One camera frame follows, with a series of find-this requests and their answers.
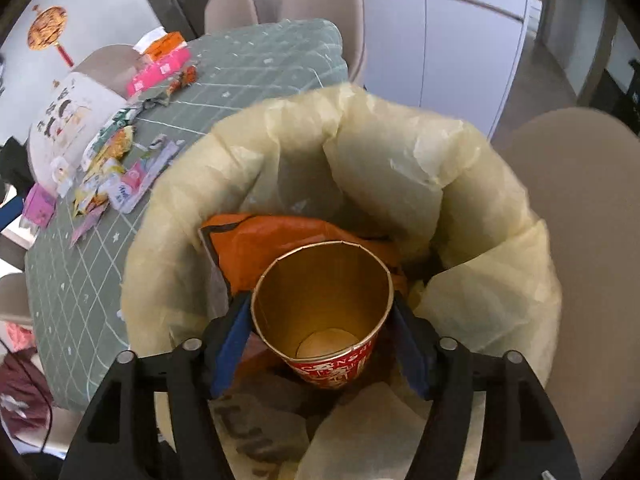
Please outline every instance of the screw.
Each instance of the screw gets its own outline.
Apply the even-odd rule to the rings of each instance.
[[[193,352],[202,346],[202,341],[197,337],[192,337],[191,339],[187,339],[184,343],[182,343],[182,348],[188,350],[189,352]]]
[[[452,337],[443,337],[440,340],[440,348],[443,350],[455,350],[458,348],[458,342]]]
[[[511,350],[507,352],[507,359],[511,361],[515,365],[519,365],[522,362],[522,354],[520,352],[516,352],[515,350]]]
[[[135,354],[131,350],[125,350],[124,352],[120,352],[116,360],[121,364],[125,365],[133,361]]]

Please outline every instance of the beige chair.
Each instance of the beige chair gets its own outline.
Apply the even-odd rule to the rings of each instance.
[[[548,224],[563,300],[546,390],[583,480],[596,480],[640,420],[640,141],[606,114],[568,108],[500,152]]]
[[[136,65],[139,59],[140,54],[133,50],[131,45],[108,45],[89,54],[82,63],[73,68],[73,72],[89,76],[126,99],[127,84],[138,72]]]
[[[332,22],[342,36],[342,57],[347,62],[349,81],[363,84],[366,51],[364,4],[362,0],[282,0],[280,19]]]
[[[27,300],[27,282],[23,272],[0,278],[0,321],[28,327],[33,325]],[[42,371],[40,357],[37,354],[31,362]],[[47,441],[47,450],[67,452],[81,419],[82,413],[53,407],[53,424]],[[35,431],[23,431],[17,437],[27,444],[40,448],[46,433],[47,428],[40,428]]]
[[[209,0],[204,9],[205,34],[257,23],[258,13],[254,0]]]

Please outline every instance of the tablecloth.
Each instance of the tablecloth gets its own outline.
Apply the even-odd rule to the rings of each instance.
[[[219,120],[267,98],[343,82],[347,67],[335,25],[325,20],[269,23],[203,36],[190,43],[199,79],[168,107],[143,112],[134,142],[158,134],[189,146]],[[149,90],[141,98],[158,92]],[[134,147],[124,163],[142,154]],[[147,196],[128,215],[110,208],[85,240],[69,247],[72,204],[57,211],[26,257],[29,303],[42,366],[62,408],[83,410],[115,356],[129,347],[120,282]]]

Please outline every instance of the gray floor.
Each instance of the gray floor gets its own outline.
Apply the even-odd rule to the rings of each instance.
[[[574,90],[556,60],[528,36],[492,144],[498,149],[507,145],[510,133],[527,121],[551,110],[575,106],[575,102]]]

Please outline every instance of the red paper cup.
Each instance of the red paper cup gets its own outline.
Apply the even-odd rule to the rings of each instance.
[[[305,381],[340,388],[364,368],[393,296],[391,273],[375,254],[322,242],[267,268],[251,314],[258,335]]]

